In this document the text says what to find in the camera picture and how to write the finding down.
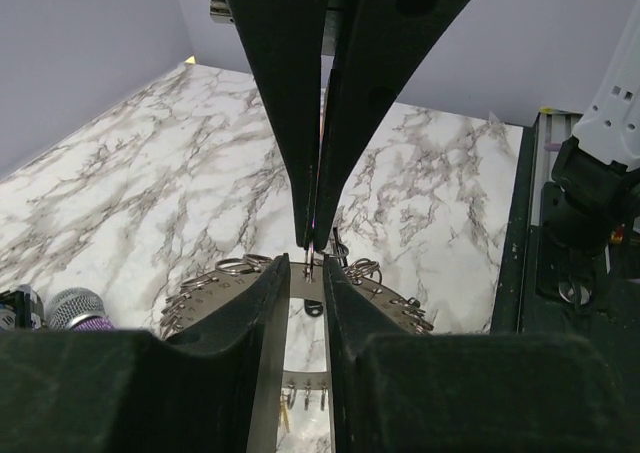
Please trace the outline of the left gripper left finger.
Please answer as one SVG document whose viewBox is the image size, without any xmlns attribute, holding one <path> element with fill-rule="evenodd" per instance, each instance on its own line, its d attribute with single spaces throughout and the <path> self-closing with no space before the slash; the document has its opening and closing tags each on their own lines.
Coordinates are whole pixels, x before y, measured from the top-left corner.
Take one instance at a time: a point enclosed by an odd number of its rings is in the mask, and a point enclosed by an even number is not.
<svg viewBox="0 0 640 453">
<path fill-rule="evenodd" d="M 5 452 L 271 452 L 290 262 L 167 340 L 143 330 L 1 336 Z"/>
</svg>

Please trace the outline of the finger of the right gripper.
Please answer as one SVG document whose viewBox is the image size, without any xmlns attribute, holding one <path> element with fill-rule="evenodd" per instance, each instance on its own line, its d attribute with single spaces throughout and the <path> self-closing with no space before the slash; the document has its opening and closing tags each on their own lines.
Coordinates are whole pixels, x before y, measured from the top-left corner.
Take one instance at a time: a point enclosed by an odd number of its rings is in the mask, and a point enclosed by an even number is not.
<svg viewBox="0 0 640 453">
<path fill-rule="evenodd" d="M 311 243 L 319 157 L 323 0 L 228 0 L 291 183 L 296 243 Z"/>
<path fill-rule="evenodd" d="M 323 249 L 346 181 L 429 51 L 470 0 L 346 0 L 324 108 L 314 212 Z"/>
</svg>

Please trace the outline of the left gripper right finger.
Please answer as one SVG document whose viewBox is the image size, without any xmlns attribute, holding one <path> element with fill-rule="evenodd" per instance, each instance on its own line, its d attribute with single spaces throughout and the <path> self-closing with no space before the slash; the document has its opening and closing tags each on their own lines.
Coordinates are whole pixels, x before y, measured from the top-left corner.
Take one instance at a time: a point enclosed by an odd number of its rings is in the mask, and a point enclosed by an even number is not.
<svg viewBox="0 0 640 453">
<path fill-rule="evenodd" d="M 629 452 L 613 375 L 564 335 L 414 335 L 326 260 L 338 452 Z"/>
</svg>

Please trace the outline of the round metal keyring disc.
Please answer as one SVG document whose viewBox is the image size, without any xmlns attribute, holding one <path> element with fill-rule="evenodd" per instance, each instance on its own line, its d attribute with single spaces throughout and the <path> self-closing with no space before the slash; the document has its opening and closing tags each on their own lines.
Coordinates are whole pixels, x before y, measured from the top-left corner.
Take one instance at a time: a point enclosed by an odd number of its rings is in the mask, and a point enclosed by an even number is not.
<svg viewBox="0 0 640 453">
<path fill-rule="evenodd" d="M 160 322 L 161 337 L 177 334 L 186 337 L 185 330 L 242 294 L 271 263 L 269 257 L 246 254 L 241 258 L 219 261 L 215 269 L 184 281 L 179 291 L 166 299 Z M 322 302 L 322 261 L 313 261 L 314 273 L 309 274 L 304 263 L 291 264 L 292 298 Z M 425 335 L 433 326 L 425 319 L 425 312 L 415 298 L 405 299 L 382 284 L 379 264 L 367 258 L 345 263 L 343 270 L 355 290 L 402 329 Z"/>
</svg>

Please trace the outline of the black clear key tag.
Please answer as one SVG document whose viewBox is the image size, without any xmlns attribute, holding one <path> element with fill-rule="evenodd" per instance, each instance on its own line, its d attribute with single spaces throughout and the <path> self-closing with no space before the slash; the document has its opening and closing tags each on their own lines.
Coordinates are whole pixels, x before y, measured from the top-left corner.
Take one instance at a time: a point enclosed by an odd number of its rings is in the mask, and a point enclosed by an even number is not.
<svg viewBox="0 0 640 453">
<path fill-rule="evenodd" d="M 304 312 L 312 318 L 320 317 L 324 312 L 324 305 L 320 301 L 305 299 L 303 301 Z"/>
</svg>

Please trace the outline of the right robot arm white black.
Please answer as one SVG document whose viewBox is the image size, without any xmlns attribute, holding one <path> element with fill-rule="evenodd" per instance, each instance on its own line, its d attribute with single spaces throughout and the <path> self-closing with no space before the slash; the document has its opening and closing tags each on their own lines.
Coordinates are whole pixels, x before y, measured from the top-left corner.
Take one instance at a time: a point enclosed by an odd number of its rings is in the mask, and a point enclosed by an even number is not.
<svg viewBox="0 0 640 453">
<path fill-rule="evenodd" d="M 210 0 L 239 34 L 288 172 L 297 244 L 322 250 L 345 183 L 420 63 L 470 0 Z M 599 248 L 639 213 L 639 18 L 552 173 L 549 222 Z"/>
</svg>

